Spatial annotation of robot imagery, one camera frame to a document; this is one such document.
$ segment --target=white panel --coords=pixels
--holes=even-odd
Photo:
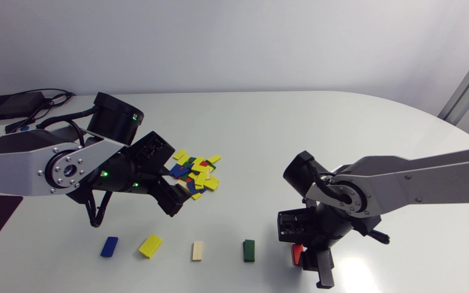
[[[344,90],[437,115],[465,0],[0,0],[0,94]]]

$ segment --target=black cable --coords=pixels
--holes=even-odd
[[[66,120],[64,120],[64,122],[69,123],[75,129],[75,132],[77,132],[77,136],[79,137],[79,144],[82,145],[83,148],[84,148],[85,147],[85,145],[84,145],[84,135],[82,134],[82,131],[79,128],[79,125],[77,125],[75,122],[73,122],[70,119],[66,119]]]
[[[88,212],[88,217],[90,218],[90,225],[92,225],[92,227],[98,228],[102,224],[104,213],[106,212],[106,206],[108,206],[108,202],[110,201],[112,194],[112,191],[106,191],[106,193],[104,193],[101,205],[98,207],[99,211],[97,212],[97,215],[95,215],[95,199],[93,196],[84,203],[86,211]]]
[[[19,121],[19,122],[12,123],[12,124],[10,124],[10,125],[7,125],[7,126],[5,127],[5,132],[6,132],[7,134],[9,134],[9,133],[14,133],[14,132],[16,132],[19,128],[21,128],[21,127],[23,127],[23,126],[26,126],[26,125],[28,125],[28,124],[34,123],[34,122],[35,122],[35,118],[34,118],[34,117],[35,117],[39,112],[41,112],[41,110],[44,110],[44,107],[45,107],[46,105],[48,105],[49,103],[50,103],[50,101],[47,101],[46,103],[42,104],[42,105],[41,105],[40,107],[38,107],[38,108],[34,111],[34,113],[32,113],[32,115],[30,115],[27,119],[21,120],[21,121]]]
[[[46,116],[48,114],[48,112],[50,111],[51,108],[54,108],[54,107],[59,107],[59,106],[62,106],[63,104],[65,104],[68,100],[70,100],[73,96],[75,96],[74,93],[72,92],[69,92],[69,91],[65,91],[65,90],[61,90],[61,89],[37,89],[37,90],[30,90],[30,91],[24,91],[24,92],[21,92],[21,93],[16,93],[16,94],[23,94],[23,93],[27,93],[27,92],[33,92],[33,91],[40,91],[40,90],[58,90],[58,91],[63,91],[63,93],[60,93],[58,95],[55,95],[53,98],[47,98],[45,99],[45,102],[40,105],[36,111],[34,111],[34,113],[32,113],[32,115],[30,115],[27,119],[25,120],[22,120],[22,121],[19,121],[19,122],[15,122],[15,123],[12,123],[8,126],[5,127],[5,132],[8,134],[8,133],[14,133],[16,132],[17,130],[19,130],[21,127],[23,126],[26,126],[28,124],[32,124],[34,123],[37,118],[35,118],[35,116],[43,109],[48,109],[48,111],[42,115],[40,118]],[[54,103],[54,100],[58,99],[58,98],[61,98],[61,97],[65,97],[65,100],[63,100],[62,102],[59,102],[59,103]]]
[[[318,169],[316,169],[316,167],[312,164],[312,161],[308,161],[307,164],[309,166],[309,170],[311,171],[312,176],[314,177],[314,182],[316,183],[316,186],[318,186],[318,188],[320,188],[320,190],[324,194],[326,194],[327,196],[333,199],[339,200],[340,202],[349,203],[347,197],[344,197],[343,195],[340,195],[336,191],[333,191],[331,188],[326,186],[323,180],[320,178],[320,175],[334,176],[333,173],[328,173],[328,172],[319,173]]]
[[[72,113],[72,114],[62,115],[62,116],[56,116],[56,117],[50,117],[47,120],[37,124],[35,127],[39,128],[39,129],[45,129],[46,127],[48,127],[48,126],[50,126],[54,123],[61,122],[61,121],[66,121],[67,119],[72,120],[72,119],[78,119],[78,118],[82,118],[82,117],[92,115],[93,113],[97,112],[98,110],[99,110],[99,106],[93,106],[92,108],[90,108],[88,110],[85,110],[85,111],[82,111],[82,112]]]

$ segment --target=wooden block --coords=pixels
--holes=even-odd
[[[183,166],[189,160],[188,155],[183,155],[181,158],[178,159],[177,164]]]
[[[254,262],[254,241],[246,239],[243,242],[243,261]]]
[[[214,156],[208,158],[207,161],[210,162],[211,164],[214,164],[214,163],[220,161],[221,158],[222,157],[220,155],[214,155]]]
[[[203,251],[204,251],[204,242],[194,241],[193,242],[193,256],[191,257],[191,260],[201,261]]]
[[[151,234],[141,245],[138,251],[140,251],[141,254],[144,254],[147,258],[152,258],[161,243],[162,239],[160,239],[160,237],[155,234]]]
[[[180,150],[173,156],[173,158],[176,160],[180,160],[180,158],[182,158],[187,153],[188,152],[186,152],[186,150]]]
[[[185,182],[185,181],[182,180],[182,179],[177,180],[177,182],[175,183],[175,185],[180,185],[180,186],[184,187],[184,189],[186,189],[187,191],[190,191],[190,190],[189,190],[189,187],[188,187],[188,183]]]

